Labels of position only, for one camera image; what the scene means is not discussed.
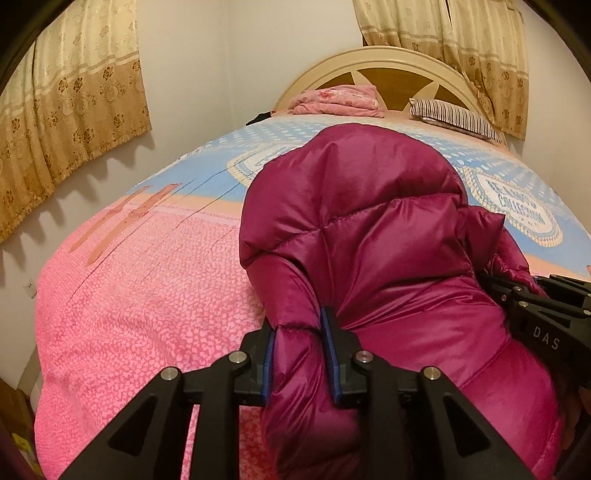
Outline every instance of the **wall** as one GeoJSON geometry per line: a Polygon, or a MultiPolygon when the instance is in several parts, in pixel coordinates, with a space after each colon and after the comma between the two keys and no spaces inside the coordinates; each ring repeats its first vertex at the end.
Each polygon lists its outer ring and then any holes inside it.
{"type": "Polygon", "coordinates": [[[518,6],[530,61],[530,112],[517,149],[591,231],[591,83],[554,29],[521,0],[518,6]]]}
{"type": "Polygon", "coordinates": [[[228,2],[235,128],[271,110],[314,64],[362,46],[351,0],[228,2]]]}
{"type": "Polygon", "coordinates": [[[86,164],[0,245],[0,377],[15,387],[35,348],[35,301],[22,285],[66,236],[175,158],[228,132],[228,73],[221,61],[226,4],[138,0],[144,86],[153,130],[86,164]]]}

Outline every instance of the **striped pillow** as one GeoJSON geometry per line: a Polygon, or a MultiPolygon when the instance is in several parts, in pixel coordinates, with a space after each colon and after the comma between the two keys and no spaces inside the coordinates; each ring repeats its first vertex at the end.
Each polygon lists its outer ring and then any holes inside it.
{"type": "Polygon", "coordinates": [[[425,123],[460,131],[483,140],[501,143],[495,129],[488,120],[477,113],[442,100],[417,100],[411,98],[411,115],[425,123]]]}

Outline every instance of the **black clamp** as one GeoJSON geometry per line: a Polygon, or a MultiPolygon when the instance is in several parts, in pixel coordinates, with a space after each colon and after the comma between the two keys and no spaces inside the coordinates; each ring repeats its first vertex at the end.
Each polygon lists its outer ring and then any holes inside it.
{"type": "Polygon", "coordinates": [[[437,367],[393,367],[361,349],[332,309],[322,328],[333,401],[362,415],[365,480],[533,480],[484,416],[437,367]]]}
{"type": "Polygon", "coordinates": [[[591,283],[560,275],[536,277],[548,295],[543,297],[503,278],[480,275],[478,280],[506,310],[513,338],[591,388],[591,283]]]}
{"type": "Polygon", "coordinates": [[[60,480],[178,480],[193,406],[201,405],[190,480],[238,480],[238,406],[270,394],[275,332],[265,321],[240,350],[186,374],[163,369],[98,434],[60,480]]]}

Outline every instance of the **pink floral fabric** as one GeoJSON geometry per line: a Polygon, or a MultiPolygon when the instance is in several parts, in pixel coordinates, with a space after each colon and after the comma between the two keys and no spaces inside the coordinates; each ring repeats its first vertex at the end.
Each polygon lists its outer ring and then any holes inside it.
{"type": "Polygon", "coordinates": [[[341,116],[384,118],[374,85],[339,85],[321,90],[307,90],[290,103],[290,113],[305,115],[327,113],[341,116]]]}
{"type": "MultiPolygon", "coordinates": [[[[35,439],[48,480],[57,480],[162,368],[208,367],[239,348],[246,332],[260,328],[264,312],[238,263],[236,217],[163,203],[125,232],[126,241],[118,238],[86,266],[96,242],[141,202],[131,201],[70,252],[104,215],[98,213],[59,248],[38,279],[44,385],[35,439]]],[[[181,480],[189,477],[197,412],[181,480]]],[[[240,415],[241,478],[272,480],[260,409],[241,407],[240,415]]]]}

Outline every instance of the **magenta down sleeping bag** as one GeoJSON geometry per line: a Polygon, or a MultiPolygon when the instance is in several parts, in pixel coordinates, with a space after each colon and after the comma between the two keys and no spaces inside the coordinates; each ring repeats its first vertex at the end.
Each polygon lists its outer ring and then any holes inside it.
{"type": "Polygon", "coordinates": [[[538,479],[552,477],[562,433],[552,380],[475,278],[540,293],[503,222],[468,205],[436,150],[371,125],[326,128],[262,169],[240,259],[277,330],[261,428],[279,478],[361,477],[356,413],[329,397],[323,306],[392,365],[439,366],[538,479]]]}

